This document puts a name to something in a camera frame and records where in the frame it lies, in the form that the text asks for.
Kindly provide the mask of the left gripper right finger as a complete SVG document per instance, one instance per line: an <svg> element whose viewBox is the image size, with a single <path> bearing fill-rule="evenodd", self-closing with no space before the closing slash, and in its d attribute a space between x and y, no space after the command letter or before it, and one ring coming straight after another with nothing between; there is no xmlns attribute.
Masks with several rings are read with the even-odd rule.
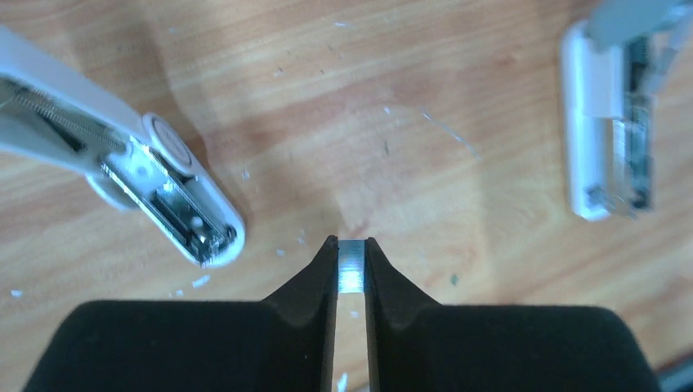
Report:
<svg viewBox="0 0 693 392"><path fill-rule="evenodd" d="M614 312L584 305L444 305L373 238L364 250L373 391L657 391Z"/></svg>

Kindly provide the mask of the grey staple strips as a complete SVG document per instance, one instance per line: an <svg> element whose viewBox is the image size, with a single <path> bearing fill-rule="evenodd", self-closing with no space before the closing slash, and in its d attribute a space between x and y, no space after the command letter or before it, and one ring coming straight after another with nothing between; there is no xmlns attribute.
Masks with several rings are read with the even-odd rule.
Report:
<svg viewBox="0 0 693 392"><path fill-rule="evenodd" d="M338 241L338 293L352 294L364 291L364 240Z"/></svg>

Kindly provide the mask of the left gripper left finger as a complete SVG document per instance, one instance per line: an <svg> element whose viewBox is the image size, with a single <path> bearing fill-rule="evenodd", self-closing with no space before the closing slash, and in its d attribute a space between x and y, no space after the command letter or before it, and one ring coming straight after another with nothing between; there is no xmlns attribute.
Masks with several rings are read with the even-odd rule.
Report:
<svg viewBox="0 0 693 392"><path fill-rule="evenodd" d="M260 301L89 301L27 391L328 391L338 240Z"/></svg>

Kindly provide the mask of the white stapler body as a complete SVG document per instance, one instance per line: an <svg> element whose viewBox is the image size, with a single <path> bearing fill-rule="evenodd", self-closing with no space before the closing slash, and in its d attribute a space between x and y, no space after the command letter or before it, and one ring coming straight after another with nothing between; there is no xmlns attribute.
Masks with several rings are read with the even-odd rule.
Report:
<svg viewBox="0 0 693 392"><path fill-rule="evenodd" d="M1 148L77 172L107 203L142 210L190 262L219 268L246 239L233 203L176 130L7 27Z"/></svg>

